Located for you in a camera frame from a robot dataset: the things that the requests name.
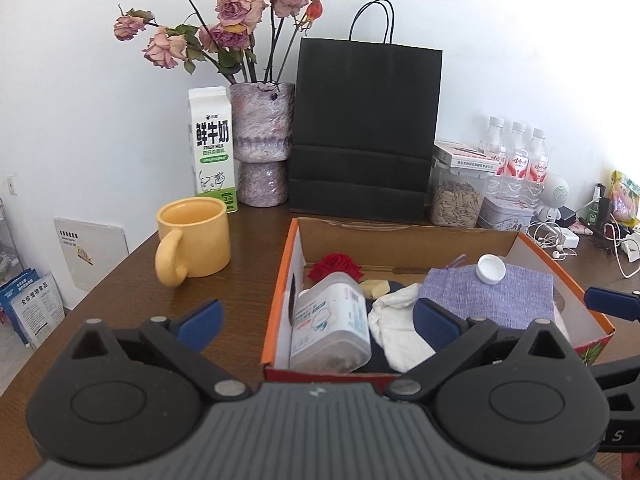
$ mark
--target floor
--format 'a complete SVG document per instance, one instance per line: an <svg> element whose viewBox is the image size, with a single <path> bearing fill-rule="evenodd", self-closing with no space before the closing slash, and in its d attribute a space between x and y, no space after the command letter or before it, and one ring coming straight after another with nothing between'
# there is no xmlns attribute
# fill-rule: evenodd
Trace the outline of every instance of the floor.
<svg viewBox="0 0 640 480"><path fill-rule="evenodd" d="M0 325L0 395L33 354L9 323Z"/></svg>

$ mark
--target white bottle cap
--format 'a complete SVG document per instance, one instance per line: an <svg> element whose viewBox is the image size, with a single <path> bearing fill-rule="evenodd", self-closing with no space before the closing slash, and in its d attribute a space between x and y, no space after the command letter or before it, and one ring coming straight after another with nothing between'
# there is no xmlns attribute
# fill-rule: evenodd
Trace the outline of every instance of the white bottle cap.
<svg viewBox="0 0 640 480"><path fill-rule="evenodd" d="M494 254L481 256L476 265L476 274L487 285L500 283L507 272L504 262Z"/></svg>

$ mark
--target orange cardboard box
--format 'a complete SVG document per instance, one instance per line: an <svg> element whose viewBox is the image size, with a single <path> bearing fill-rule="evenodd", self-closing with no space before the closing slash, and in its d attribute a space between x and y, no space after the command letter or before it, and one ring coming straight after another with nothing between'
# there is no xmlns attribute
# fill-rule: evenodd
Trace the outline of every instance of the orange cardboard box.
<svg viewBox="0 0 640 480"><path fill-rule="evenodd" d="M508 264L553 275L556 305L572 346L585 362L593 363L614 334L614 327L604 314L585 307L580 286L522 233L294 218L280 263L262 350L267 381L367 381L383 388L395 377L303 374L288 369L294 300L300 290L311 287L306 274L313 264L332 253L351 256L362 266L364 280L395 280L403 285L421 282L429 269L445 267L460 254L466 254L467 264L476 263L487 253L504 256Z"/></svg>

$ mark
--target metal screw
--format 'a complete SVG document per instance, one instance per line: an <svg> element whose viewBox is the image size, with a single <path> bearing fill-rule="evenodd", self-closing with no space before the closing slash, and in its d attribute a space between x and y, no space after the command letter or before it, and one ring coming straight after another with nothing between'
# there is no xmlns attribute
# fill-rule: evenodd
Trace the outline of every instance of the metal screw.
<svg viewBox="0 0 640 480"><path fill-rule="evenodd" d="M214 391L225 397L235 397L241 395L246 390L246 386L235 379L226 379L213 386Z"/></svg>
<svg viewBox="0 0 640 480"><path fill-rule="evenodd" d="M396 395L414 395L422 387L418 381L412 379L396 379L389 385L389 389Z"/></svg>

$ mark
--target yellow sponge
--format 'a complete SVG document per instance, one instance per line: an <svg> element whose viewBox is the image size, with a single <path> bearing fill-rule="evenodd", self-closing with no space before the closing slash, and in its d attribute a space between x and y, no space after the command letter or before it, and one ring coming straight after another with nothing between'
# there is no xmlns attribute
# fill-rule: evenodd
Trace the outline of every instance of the yellow sponge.
<svg viewBox="0 0 640 480"><path fill-rule="evenodd" d="M391 290L387 280L364 280L359 285L368 300L377 300Z"/></svg>

